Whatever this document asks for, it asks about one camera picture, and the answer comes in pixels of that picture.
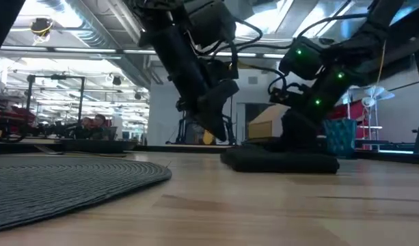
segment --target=desk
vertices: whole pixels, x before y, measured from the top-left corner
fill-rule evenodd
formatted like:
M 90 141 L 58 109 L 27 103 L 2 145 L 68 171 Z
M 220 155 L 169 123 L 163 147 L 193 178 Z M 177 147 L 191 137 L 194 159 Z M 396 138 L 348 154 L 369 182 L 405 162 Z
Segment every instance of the desk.
M 236 173 L 218 154 L 127 158 L 168 165 L 172 179 L 1 232 L 0 246 L 419 245 L 419 165 L 341 161 L 315 176 Z

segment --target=cardboard box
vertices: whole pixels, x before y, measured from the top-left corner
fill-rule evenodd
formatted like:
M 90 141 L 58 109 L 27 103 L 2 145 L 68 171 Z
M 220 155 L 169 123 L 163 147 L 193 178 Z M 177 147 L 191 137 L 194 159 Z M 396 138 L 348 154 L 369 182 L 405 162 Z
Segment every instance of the cardboard box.
M 285 105 L 273 105 L 265 109 L 249 123 L 249 139 L 279 137 L 282 134 L 281 118 L 288 109 Z

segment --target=exposed ductwork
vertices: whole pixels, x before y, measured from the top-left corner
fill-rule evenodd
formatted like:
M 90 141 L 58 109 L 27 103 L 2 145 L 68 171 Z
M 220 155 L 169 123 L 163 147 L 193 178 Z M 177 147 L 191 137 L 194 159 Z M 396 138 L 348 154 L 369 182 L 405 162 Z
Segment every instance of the exposed ductwork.
M 38 2 L 53 8 L 56 12 L 65 12 L 68 11 L 68 8 L 71 8 L 83 21 L 82 26 L 79 28 L 92 30 L 74 34 L 89 47 L 98 49 L 121 48 L 82 0 L 38 0 Z M 136 85 L 150 89 L 150 82 L 154 78 L 146 76 L 143 72 L 144 63 L 142 60 L 138 62 L 133 57 L 123 55 L 122 59 L 111 62 L 119 66 Z

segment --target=ceiling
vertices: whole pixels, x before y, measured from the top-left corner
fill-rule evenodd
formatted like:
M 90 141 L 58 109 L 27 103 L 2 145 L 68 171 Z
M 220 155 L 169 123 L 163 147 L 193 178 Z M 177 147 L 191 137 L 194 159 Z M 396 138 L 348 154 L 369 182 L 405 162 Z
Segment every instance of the ceiling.
M 239 18 L 261 28 L 265 35 L 260 42 L 288 44 L 302 29 L 326 17 L 365 13 L 372 0 L 227 0 L 229 10 Z M 141 27 L 124 8 L 122 0 L 26 0 L 5 45 L 73 47 L 96 49 L 138 49 Z M 419 7 L 419 0 L 408 0 L 394 21 Z M 53 19 L 47 38 L 38 39 L 30 30 L 37 18 Z M 319 25 L 306 35 L 344 40 L 357 30 L 363 19 L 342 20 Z M 251 40 L 256 34 L 237 25 L 236 41 Z M 276 53 L 268 50 L 247 52 Z M 274 66 L 272 59 L 248 59 L 261 66 Z M 167 81 L 167 73 L 155 55 L 108 55 L 95 53 L 34 53 L 0 52 L 0 70 L 8 70 L 7 87 L 24 88 L 27 74 L 62 74 L 84 76 L 86 88 L 108 92 L 86 92 L 83 113 L 112 115 L 125 112 L 126 119 L 146 122 L 151 83 Z M 113 76 L 122 84 L 113 86 Z M 35 102 L 41 111 L 52 118 L 66 115 L 75 117 L 78 91 L 47 91 L 40 88 L 79 89 L 80 81 L 50 81 L 38 79 L 34 85 Z M 25 90 L 8 90 L 23 94 Z M 143 97 L 135 100 L 135 92 Z

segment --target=gray rug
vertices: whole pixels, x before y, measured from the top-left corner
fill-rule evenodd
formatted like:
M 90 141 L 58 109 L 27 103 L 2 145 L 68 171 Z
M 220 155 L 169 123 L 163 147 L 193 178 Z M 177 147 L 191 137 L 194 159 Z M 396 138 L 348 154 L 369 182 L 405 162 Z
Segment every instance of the gray rug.
M 140 161 L 0 157 L 0 230 L 63 215 L 170 178 L 169 169 Z

